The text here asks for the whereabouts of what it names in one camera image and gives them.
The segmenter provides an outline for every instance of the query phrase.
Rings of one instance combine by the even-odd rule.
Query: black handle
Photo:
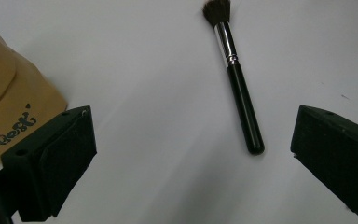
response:
[[[229,65],[227,71],[248,150],[254,155],[261,154],[264,151],[264,143],[257,125],[255,112],[243,77],[241,65],[238,63]]]

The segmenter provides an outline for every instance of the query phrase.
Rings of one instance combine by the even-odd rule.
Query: makeup brush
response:
[[[264,143],[229,28],[230,1],[210,0],[205,3],[202,12],[205,19],[214,28],[225,58],[231,89],[234,93],[248,150],[254,155],[261,154],[264,151]]]

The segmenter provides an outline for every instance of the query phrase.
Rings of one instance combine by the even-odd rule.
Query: white table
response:
[[[92,108],[98,154],[46,223],[358,223],[290,152],[300,105],[358,123],[358,0],[232,0],[256,157],[203,4],[0,0],[0,36]]]

